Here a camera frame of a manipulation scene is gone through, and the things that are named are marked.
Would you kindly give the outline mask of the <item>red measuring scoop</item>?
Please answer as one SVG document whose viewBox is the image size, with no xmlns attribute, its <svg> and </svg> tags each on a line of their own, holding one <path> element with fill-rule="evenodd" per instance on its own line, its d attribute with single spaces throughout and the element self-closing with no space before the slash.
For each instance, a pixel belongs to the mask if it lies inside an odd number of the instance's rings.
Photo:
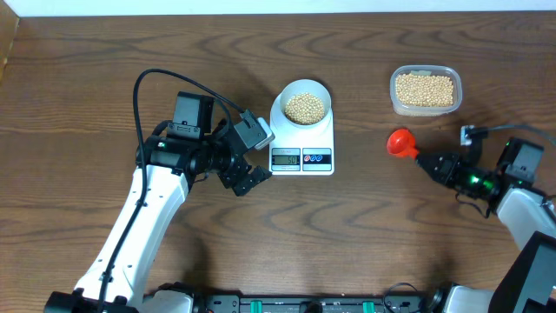
<svg viewBox="0 0 556 313">
<path fill-rule="evenodd" d="M 415 159 L 420 152 L 415 147 L 415 137 L 409 129 L 395 130 L 387 140 L 387 153 L 395 157 Z"/>
</svg>

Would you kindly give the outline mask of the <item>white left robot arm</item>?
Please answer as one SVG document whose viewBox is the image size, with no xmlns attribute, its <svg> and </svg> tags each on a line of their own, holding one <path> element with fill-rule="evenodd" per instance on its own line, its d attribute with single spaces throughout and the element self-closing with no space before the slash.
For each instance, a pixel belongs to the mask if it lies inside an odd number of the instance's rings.
<svg viewBox="0 0 556 313">
<path fill-rule="evenodd" d="M 47 312 L 202 312 L 204 305 L 174 285 L 146 295 L 151 267 L 177 210 L 199 175 L 215 173 L 222 185 L 244 196 L 270 178 L 245 159 L 274 134 L 250 110 L 239 123 L 214 126 L 214 97 L 178 94 L 172 119 L 159 123 L 138 148 L 127 200 L 95 262 L 71 293 L 53 292 Z"/>
</svg>

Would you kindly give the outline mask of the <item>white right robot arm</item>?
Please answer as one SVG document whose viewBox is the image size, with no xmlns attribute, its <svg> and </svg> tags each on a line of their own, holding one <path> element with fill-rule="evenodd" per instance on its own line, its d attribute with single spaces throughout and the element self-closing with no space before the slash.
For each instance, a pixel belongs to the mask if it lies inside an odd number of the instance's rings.
<svg viewBox="0 0 556 313">
<path fill-rule="evenodd" d="M 487 203 L 484 216 L 495 215 L 508 229 L 520 254 L 495 290 L 453 284 L 439 292 L 432 312 L 554 312 L 555 205 L 534 188 L 544 149 L 512 137 L 495 170 L 486 171 L 457 153 L 420 153 L 416 163 L 458 196 Z"/>
</svg>

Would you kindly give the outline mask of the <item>white digital kitchen scale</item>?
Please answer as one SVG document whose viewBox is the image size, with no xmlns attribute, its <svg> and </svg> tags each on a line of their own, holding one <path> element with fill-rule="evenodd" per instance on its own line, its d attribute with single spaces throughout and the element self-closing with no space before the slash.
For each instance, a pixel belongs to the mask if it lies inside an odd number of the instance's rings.
<svg viewBox="0 0 556 313">
<path fill-rule="evenodd" d="M 270 128 L 275 140 L 269 146 L 268 167 L 274 175 L 331 176 L 334 173 L 333 112 L 324 123 L 296 126 L 273 103 Z"/>
</svg>

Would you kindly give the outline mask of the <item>white round bowl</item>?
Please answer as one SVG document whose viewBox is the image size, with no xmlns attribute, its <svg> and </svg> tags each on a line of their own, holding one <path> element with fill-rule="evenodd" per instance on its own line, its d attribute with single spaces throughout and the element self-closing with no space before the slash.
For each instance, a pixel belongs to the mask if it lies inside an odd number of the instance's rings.
<svg viewBox="0 0 556 313">
<path fill-rule="evenodd" d="M 310 79 L 288 84 L 278 100 L 279 111 L 296 126 L 315 126 L 324 123 L 332 113 L 331 96 L 326 87 Z"/>
</svg>

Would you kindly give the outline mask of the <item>pile of soybeans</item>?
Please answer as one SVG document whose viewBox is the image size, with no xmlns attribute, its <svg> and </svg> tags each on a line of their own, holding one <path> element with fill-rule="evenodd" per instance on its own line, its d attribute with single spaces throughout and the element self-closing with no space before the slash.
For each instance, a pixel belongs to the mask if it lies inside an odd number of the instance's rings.
<svg viewBox="0 0 556 313">
<path fill-rule="evenodd" d="M 453 82 L 449 77 L 401 74 L 395 78 L 395 95 L 405 105 L 448 107 L 453 104 Z M 324 102 L 310 93 L 294 95 L 287 101 L 286 117 L 301 125 L 320 122 L 325 116 Z"/>
</svg>

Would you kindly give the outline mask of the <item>clear plastic container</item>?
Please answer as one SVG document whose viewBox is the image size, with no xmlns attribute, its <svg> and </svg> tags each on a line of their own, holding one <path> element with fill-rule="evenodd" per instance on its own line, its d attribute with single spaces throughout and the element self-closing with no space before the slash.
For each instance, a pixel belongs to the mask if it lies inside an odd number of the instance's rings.
<svg viewBox="0 0 556 313">
<path fill-rule="evenodd" d="M 453 82 L 453 104 L 448 107 L 418 107 L 405 105 L 395 95 L 395 78 L 401 74 L 449 77 Z M 390 78 L 390 97 L 394 111 L 399 115 L 436 117 L 456 111 L 460 107 L 463 98 L 463 89 L 460 75 L 452 68 L 440 65 L 404 65 L 398 68 Z"/>
</svg>

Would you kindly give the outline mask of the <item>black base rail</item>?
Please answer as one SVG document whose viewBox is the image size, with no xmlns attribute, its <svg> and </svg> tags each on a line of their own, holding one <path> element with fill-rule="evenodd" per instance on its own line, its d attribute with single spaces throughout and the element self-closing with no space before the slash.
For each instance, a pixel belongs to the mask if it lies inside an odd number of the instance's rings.
<svg viewBox="0 0 556 313">
<path fill-rule="evenodd" d="M 143 312 L 191 313 L 372 313 L 429 312 L 428 300 L 415 291 L 385 296 L 244 295 L 239 290 L 201 290 L 166 283 L 143 300 Z"/>
</svg>

